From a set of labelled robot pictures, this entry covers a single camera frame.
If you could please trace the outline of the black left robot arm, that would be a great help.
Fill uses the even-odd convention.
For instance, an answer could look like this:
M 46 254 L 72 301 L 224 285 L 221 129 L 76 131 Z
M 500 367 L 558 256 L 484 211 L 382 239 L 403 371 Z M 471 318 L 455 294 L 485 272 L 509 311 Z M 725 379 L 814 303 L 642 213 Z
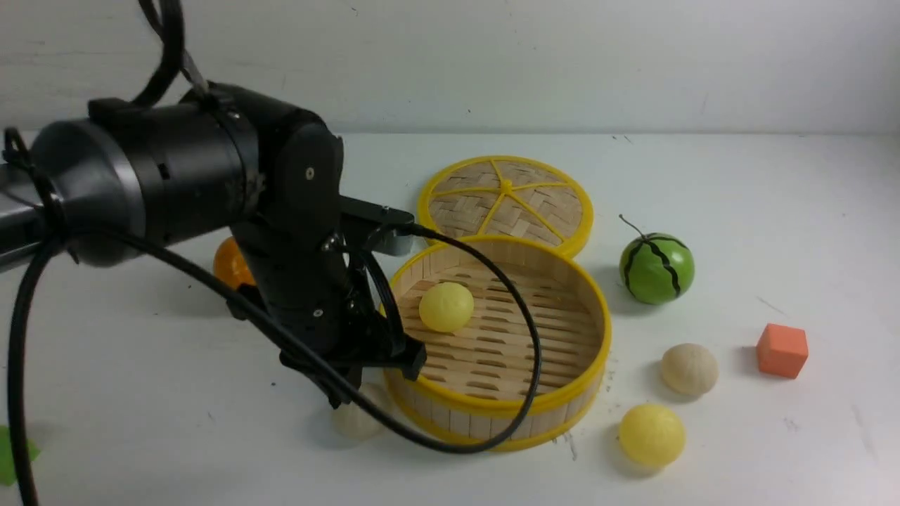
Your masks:
M 250 269 L 234 290 L 347 380 L 391 368 L 414 380 L 424 346 L 375 313 L 373 251 L 409 241 L 380 225 L 408 212 L 341 195 L 345 145 L 316 113 L 233 84 L 208 103 L 139 109 L 100 99 L 44 127 L 2 164 L 2 269 L 26 263 L 54 225 L 108 223 L 161 247 L 228 228 Z

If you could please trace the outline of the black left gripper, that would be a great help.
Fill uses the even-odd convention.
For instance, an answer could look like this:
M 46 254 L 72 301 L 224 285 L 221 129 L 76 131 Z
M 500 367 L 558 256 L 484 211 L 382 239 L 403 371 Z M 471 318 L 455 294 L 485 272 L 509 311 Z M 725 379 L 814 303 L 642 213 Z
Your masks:
M 257 208 L 232 227 L 267 313 L 351 387 L 322 372 L 305 353 L 280 350 L 332 409 L 356 404 L 362 369 L 396 370 L 416 381 L 425 345 L 377 314 L 363 258 L 401 256 L 411 238 L 393 226 L 414 215 L 340 193 L 343 141 L 315 113 L 290 105 L 242 105 L 256 128 L 264 179 Z

